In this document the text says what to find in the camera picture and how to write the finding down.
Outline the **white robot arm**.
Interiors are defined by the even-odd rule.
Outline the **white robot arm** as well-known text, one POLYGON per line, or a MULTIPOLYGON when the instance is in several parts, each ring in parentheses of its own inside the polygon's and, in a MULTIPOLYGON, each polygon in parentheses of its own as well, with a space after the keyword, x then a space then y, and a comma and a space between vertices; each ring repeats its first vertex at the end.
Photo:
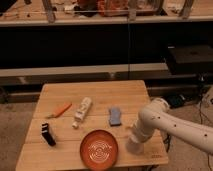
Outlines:
POLYGON ((132 154, 142 153, 143 143, 158 129, 213 155, 213 128, 171 116, 168 110, 169 104, 163 98, 155 98, 144 106, 132 126, 127 150, 132 154))

